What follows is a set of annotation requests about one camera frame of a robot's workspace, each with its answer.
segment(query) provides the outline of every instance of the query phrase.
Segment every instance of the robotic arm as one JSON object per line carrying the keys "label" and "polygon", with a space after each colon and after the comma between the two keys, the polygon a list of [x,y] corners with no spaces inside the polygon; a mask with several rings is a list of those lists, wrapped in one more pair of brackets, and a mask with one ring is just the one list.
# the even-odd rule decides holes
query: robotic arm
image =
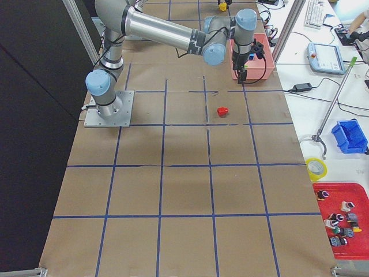
{"label": "robotic arm", "polygon": [[96,0],[95,7],[106,30],[103,56],[97,68],[88,74],[86,86],[96,102],[98,114],[105,119],[119,114],[123,105],[114,86],[123,70],[122,43],[126,35],[140,36],[185,50],[188,54],[201,55],[209,65],[222,63],[227,39],[233,39],[232,61],[239,84],[246,79],[244,64],[249,55],[256,52],[258,58],[262,58],[262,44],[254,40],[257,15],[251,9],[240,10],[231,17],[208,17],[204,31],[200,31],[143,14],[135,9],[134,2]]}

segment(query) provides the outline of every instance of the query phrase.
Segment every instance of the yellow tape roll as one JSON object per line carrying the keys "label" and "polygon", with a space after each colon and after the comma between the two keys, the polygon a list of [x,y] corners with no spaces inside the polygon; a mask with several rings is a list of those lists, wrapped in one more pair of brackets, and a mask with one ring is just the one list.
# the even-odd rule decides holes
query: yellow tape roll
{"label": "yellow tape roll", "polygon": [[322,160],[311,158],[306,161],[307,171],[310,180],[317,181],[327,175],[328,169]]}

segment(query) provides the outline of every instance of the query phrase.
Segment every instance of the grid square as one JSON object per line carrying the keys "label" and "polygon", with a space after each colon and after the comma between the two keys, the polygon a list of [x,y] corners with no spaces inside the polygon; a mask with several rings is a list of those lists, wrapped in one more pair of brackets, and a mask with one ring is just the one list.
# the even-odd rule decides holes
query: grid square
{"label": "grid square", "polygon": [[220,276],[277,276],[264,216],[216,218],[216,228]]}
{"label": "grid square", "polygon": [[134,94],[131,124],[163,124],[163,118],[163,92],[136,92]]}
{"label": "grid square", "polygon": [[167,65],[132,63],[127,89],[136,91],[164,91]]}
{"label": "grid square", "polygon": [[162,214],[212,214],[209,168],[165,167]]}
{"label": "grid square", "polygon": [[155,276],[157,221],[156,218],[109,218],[99,277]]}
{"label": "grid square", "polygon": [[292,124],[256,125],[253,130],[259,163],[305,163]]}
{"label": "grid square", "polygon": [[104,215],[112,169],[67,168],[54,215]]}
{"label": "grid square", "polygon": [[206,127],[167,126],[164,164],[209,164]]}
{"label": "grid square", "polygon": [[209,129],[212,164],[256,163],[249,126],[211,126]]}
{"label": "grid square", "polygon": [[177,64],[175,69],[167,68],[168,91],[204,91],[204,78],[201,72],[201,58],[196,63]]}
{"label": "grid square", "polygon": [[123,44],[125,62],[127,62],[126,57],[129,54],[131,61],[134,61],[134,63],[166,64],[169,57],[168,53],[173,53],[175,57],[173,47],[150,40],[128,40]]}
{"label": "grid square", "polygon": [[[248,113],[243,92],[220,91],[206,94],[209,123],[248,123]],[[227,107],[229,113],[226,117],[219,117],[217,109]]]}
{"label": "grid square", "polygon": [[292,122],[282,92],[253,92],[247,94],[248,110],[252,123]]}
{"label": "grid square", "polygon": [[208,16],[229,16],[228,10],[222,12],[215,3],[200,3],[200,19],[204,20]]}
{"label": "grid square", "polygon": [[163,20],[168,20],[169,5],[167,3],[147,2],[144,4],[144,13]]}
{"label": "grid square", "polygon": [[212,218],[161,220],[159,276],[216,276]]}
{"label": "grid square", "polygon": [[261,173],[269,212],[319,212],[306,166],[263,166]]}
{"label": "grid square", "polygon": [[40,267],[48,276],[94,276],[104,219],[53,219]]}
{"label": "grid square", "polygon": [[256,166],[212,167],[216,214],[265,213]]}
{"label": "grid square", "polygon": [[117,164],[161,165],[163,127],[131,126],[122,130]]}
{"label": "grid square", "polygon": [[169,92],[166,124],[205,124],[205,95],[202,92]]}
{"label": "grid square", "polygon": [[157,215],[160,167],[118,167],[109,207],[110,215]]}
{"label": "grid square", "polygon": [[232,79],[232,69],[229,63],[230,46],[227,43],[227,52],[223,63],[217,66],[202,64],[202,74],[206,80],[207,91],[240,91],[243,92],[242,85],[237,84],[236,80]]}
{"label": "grid square", "polygon": [[68,165],[113,164],[118,132],[119,128],[85,128],[80,121]]}
{"label": "grid square", "polygon": [[281,276],[332,276],[336,261],[320,215],[272,216],[270,224]]}
{"label": "grid square", "polygon": [[196,3],[171,3],[170,20],[198,20],[198,5]]}

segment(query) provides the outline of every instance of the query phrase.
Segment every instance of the blue tape grid line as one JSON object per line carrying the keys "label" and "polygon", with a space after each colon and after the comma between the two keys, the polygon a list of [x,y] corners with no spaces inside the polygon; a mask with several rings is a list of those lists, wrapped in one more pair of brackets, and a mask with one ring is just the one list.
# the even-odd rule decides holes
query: blue tape grid line
{"label": "blue tape grid line", "polygon": [[[269,217],[273,216],[311,216],[321,215],[320,212],[280,212],[269,213]],[[211,215],[55,215],[53,219],[82,219],[82,218],[246,218],[255,216],[267,216],[261,214],[211,214]]]}
{"label": "blue tape grid line", "polygon": [[[127,90],[128,79],[129,79],[130,73],[131,73],[131,63],[130,63],[129,68],[128,68],[127,79],[126,79],[126,84],[125,84],[125,90]],[[105,232],[106,232],[106,225],[107,225],[108,214],[109,214],[110,198],[111,198],[111,192],[112,192],[112,187],[113,187],[113,183],[114,183],[115,166],[116,166],[116,159],[118,157],[119,141],[121,140],[121,134],[122,134],[122,127],[119,127],[118,138],[116,140],[116,147],[115,147],[115,154],[114,154],[114,164],[113,164],[113,167],[112,167],[112,173],[111,173],[111,179],[110,179],[110,187],[109,187],[108,200],[107,200],[106,211],[105,211],[105,216],[104,216],[103,231],[102,231],[102,234],[101,234],[99,255],[97,257],[97,263],[96,263],[95,277],[98,277],[99,276],[99,269],[100,269],[100,262],[101,262],[101,254],[103,252],[103,245],[104,245],[104,238],[105,238]]]}
{"label": "blue tape grid line", "polygon": [[[208,95],[206,93],[206,80],[205,80],[205,76],[202,76],[202,81],[204,83],[204,98],[205,98],[206,123],[209,123],[209,117],[208,117]],[[216,269],[216,275],[217,275],[217,277],[219,277],[217,230],[216,230],[216,221],[215,221],[215,206],[214,206],[214,188],[213,188],[212,161],[210,159],[210,154],[211,153],[210,153],[210,133],[209,133],[209,129],[206,130],[206,142],[208,144],[210,199],[212,201],[212,220],[213,220],[213,239],[214,239],[215,269]]]}
{"label": "blue tape grid line", "polygon": [[[164,113],[163,123],[165,123],[165,116],[167,113],[167,89],[168,80],[165,80],[164,88]],[[157,252],[156,252],[156,277],[159,277],[160,269],[160,234],[161,234],[161,208],[163,200],[163,170],[164,170],[164,147],[165,147],[165,126],[163,126],[163,136],[161,139],[161,165],[160,165],[160,189],[159,189],[159,220],[157,225]]]}
{"label": "blue tape grid line", "polygon": [[[244,89],[244,99],[246,101],[246,109],[247,109],[247,113],[248,113],[248,120],[249,120],[250,123],[252,123],[251,116],[250,116],[250,110],[249,110],[248,102],[247,102],[246,90],[244,88],[244,85],[242,85],[242,87]],[[272,226],[270,224],[270,218],[269,218],[269,213],[268,213],[268,205],[266,203],[266,197],[265,197],[263,179],[262,179],[262,176],[261,176],[261,169],[260,169],[260,165],[259,165],[258,151],[257,151],[256,143],[255,143],[255,137],[254,137],[254,131],[253,131],[252,124],[250,125],[250,130],[251,130],[251,138],[252,138],[253,144],[254,144],[254,152],[255,152],[256,163],[258,164],[257,167],[258,167],[258,174],[259,174],[259,180],[260,180],[260,187],[261,187],[261,192],[262,192],[262,197],[263,197],[263,202],[264,202],[264,208],[265,208],[265,214],[266,214],[266,221],[267,221],[267,224],[268,224],[270,243],[272,245],[272,252],[273,252],[273,257],[274,257],[274,264],[276,266],[277,276],[278,277],[281,277],[280,270],[279,270],[278,259],[277,259],[276,248],[275,248],[275,245],[274,245],[274,239],[273,239],[273,233],[272,233]]]}
{"label": "blue tape grid line", "polygon": [[[234,163],[234,164],[211,164],[210,167],[227,167],[227,166],[305,166],[305,163]],[[159,164],[116,164],[115,167],[144,167],[144,166],[160,166]],[[208,164],[172,164],[164,167],[208,167]],[[69,169],[84,167],[113,167],[109,164],[77,164],[67,166]]]}

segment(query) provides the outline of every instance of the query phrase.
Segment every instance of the metal frame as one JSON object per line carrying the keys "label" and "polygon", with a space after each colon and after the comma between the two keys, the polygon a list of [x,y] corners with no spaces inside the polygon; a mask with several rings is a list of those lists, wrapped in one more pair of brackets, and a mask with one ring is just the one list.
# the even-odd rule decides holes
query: metal frame
{"label": "metal frame", "polygon": [[92,43],[90,34],[87,31],[86,25],[82,19],[81,13],[74,0],[63,0],[65,8],[67,9],[69,16],[82,40],[83,45],[86,48],[87,54],[90,57],[92,64],[96,64],[99,56]]}
{"label": "metal frame", "polygon": [[46,277],[46,275],[47,275],[46,268],[0,272],[0,277]]}
{"label": "metal frame", "polygon": [[306,0],[296,0],[293,2],[293,5],[291,7],[291,10],[289,11],[289,14],[287,16],[286,22],[282,28],[281,35],[279,37],[279,40],[273,50],[273,60],[274,63],[277,63],[285,45],[289,38],[289,34],[292,32],[293,27],[295,26],[295,23],[301,13],[301,10],[305,4]]}

